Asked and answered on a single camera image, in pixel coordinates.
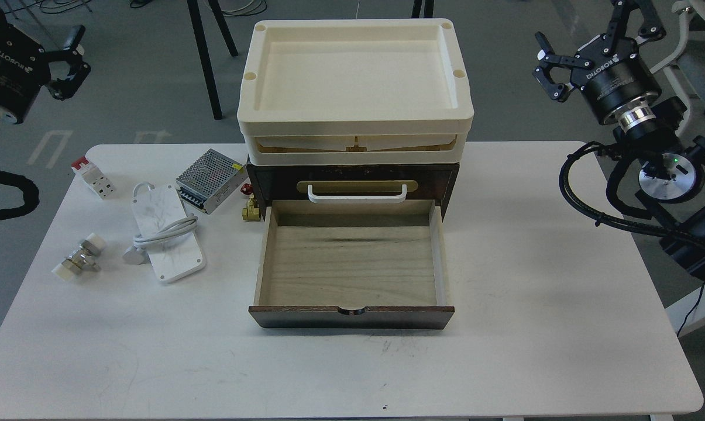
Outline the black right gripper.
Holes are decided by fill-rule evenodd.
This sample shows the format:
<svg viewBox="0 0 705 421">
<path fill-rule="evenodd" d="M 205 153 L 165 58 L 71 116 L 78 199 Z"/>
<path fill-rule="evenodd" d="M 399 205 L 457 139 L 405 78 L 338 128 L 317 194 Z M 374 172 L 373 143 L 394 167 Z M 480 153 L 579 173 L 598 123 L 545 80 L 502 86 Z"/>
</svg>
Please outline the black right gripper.
<svg viewBox="0 0 705 421">
<path fill-rule="evenodd" d="M 629 37 L 617 40 L 610 48 L 611 56 L 604 56 L 604 38 L 596 36 L 576 52 L 579 57 L 556 55 L 547 37 L 536 32 L 540 46 L 538 66 L 534 76 L 550 99 L 565 102 L 576 89 L 582 91 L 585 101 L 592 109 L 598 123 L 611 125 L 616 122 L 615 110 L 637 98 L 656 101 L 662 88 L 654 79 L 639 56 L 638 43 Z M 588 69 L 580 65 L 589 65 Z M 561 67 L 573 69 L 573 82 L 555 82 L 551 69 Z"/>
</svg>

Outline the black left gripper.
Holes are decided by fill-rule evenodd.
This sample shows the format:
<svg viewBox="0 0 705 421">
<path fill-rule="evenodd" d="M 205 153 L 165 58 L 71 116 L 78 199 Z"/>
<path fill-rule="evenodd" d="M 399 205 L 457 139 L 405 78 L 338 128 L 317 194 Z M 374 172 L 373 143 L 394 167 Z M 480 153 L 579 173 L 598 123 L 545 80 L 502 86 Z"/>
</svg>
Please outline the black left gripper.
<svg viewBox="0 0 705 421">
<path fill-rule="evenodd" d="M 80 46 L 85 31 L 85 26 L 72 27 L 63 48 L 42 53 L 42 45 L 17 27 L 0 27 L 2 116 L 9 115 L 11 123 L 23 123 L 45 84 L 54 99 L 64 101 L 73 98 L 92 70 L 83 61 Z M 64 79 L 50 80 L 48 63 L 55 62 L 66 62 L 70 66 Z"/>
</svg>

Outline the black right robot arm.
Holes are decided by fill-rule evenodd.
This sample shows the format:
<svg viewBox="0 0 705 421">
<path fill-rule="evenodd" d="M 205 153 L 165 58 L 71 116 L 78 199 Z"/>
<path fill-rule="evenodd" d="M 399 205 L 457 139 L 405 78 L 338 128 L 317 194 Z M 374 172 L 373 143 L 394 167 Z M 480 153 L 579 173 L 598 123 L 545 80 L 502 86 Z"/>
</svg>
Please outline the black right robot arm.
<svg viewBox="0 0 705 421">
<path fill-rule="evenodd" d="M 664 34 L 662 27 L 636 38 L 600 34 L 574 56 L 561 56 L 538 32 L 541 50 L 534 76 L 554 101 L 562 103 L 572 89 L 579 89 L 601 125 L 616 125 L 614 144 L 588 142 L 563 163 L 559 184 L 566 202 L 598 225 L 659 237 L 665 253 L 705 281 L 705 206 L 683 222 L 663 208 L 663 203 L 682 203 L 699 194 L 705 169 L 705 138 L 698 136 L 694 146 L 682 147 L 676 130 L 686 106 L 679 98 L 655 103 L 662 90 L 639 54 L 640 45 Z M 606 197 L 633 221 L 596 210 L 574 194 L 571 167 L 592 152 L 616 162 Z"/>
</svg>

